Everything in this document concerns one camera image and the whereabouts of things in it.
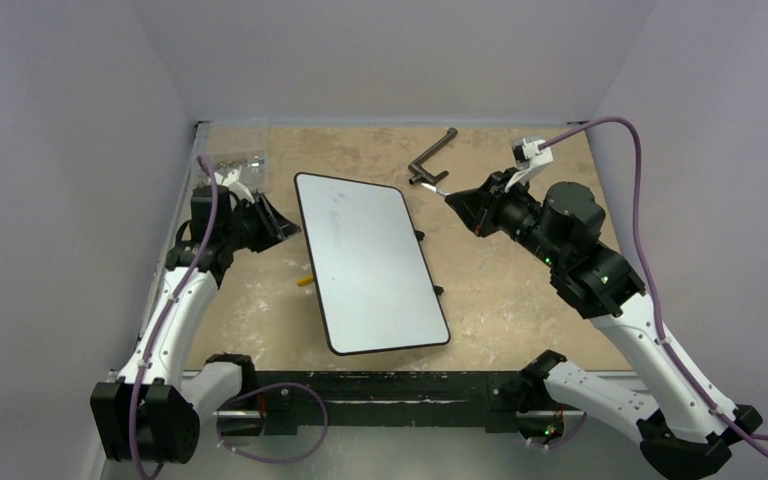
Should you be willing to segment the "white board marker pen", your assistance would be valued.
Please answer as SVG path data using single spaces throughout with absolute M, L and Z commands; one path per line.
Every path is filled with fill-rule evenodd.
M 430 191 L 430 192 L 432 192 L 435 195 L 438 195 L 440 197 L 447 197 L 449 195 L 449 193 L 447 191 L 444 191 L 443 189 L 441 189 L 441 188 L 439 188 L 439 187 L 437 187 L 435 185 L 431 185 L 431 184 L 428 184 L 428 183 L 422 183 L 421 186 L 423 188 L 425 188 L 426 190 L 428 190 L 428 191 Z

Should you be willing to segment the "white whiteboard black frame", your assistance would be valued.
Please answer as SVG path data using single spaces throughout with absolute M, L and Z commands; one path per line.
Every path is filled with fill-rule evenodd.
M 312 173 L 294 177 L 329 349 L 338 356 L 449 343 L 403 193 Z

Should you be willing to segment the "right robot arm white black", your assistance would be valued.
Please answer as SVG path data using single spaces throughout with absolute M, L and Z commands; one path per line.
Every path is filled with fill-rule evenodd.
M 760 413 L 724 396 L 693 365 L 675 365 L 684 351 L 657 325 L 631 264 L 601 241 L 606 214 L 588 187 L 558 182 L 537 200 L 513 175 L 493 173 L 445 202 L 476 236 L 503 232 L 542 261 L 558 296 L 617 348 L 646 388 L 622 388 L 547 350 L 521 371 L 519 410 L 579 408 L 628 437 L 668 479 L 717 473 L 731 446 L 760 427 Z

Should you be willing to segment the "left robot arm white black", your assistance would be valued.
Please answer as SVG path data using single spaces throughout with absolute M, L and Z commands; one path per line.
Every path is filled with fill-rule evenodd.
M 205 371 L 184 367 L 202 317 L 239 250 L 274 247 L 299 232 L 259 192 L 197 187 L 191 217 L 175 234 L 162 270 L 160 297 L 135 352 L 112 381 L 99 382 L 90 406 L 105 456 L 126 462 L 185 464 L 202 424 L 227 402 L 244 409 L 257 399 L 251 358 L 215 354 Z

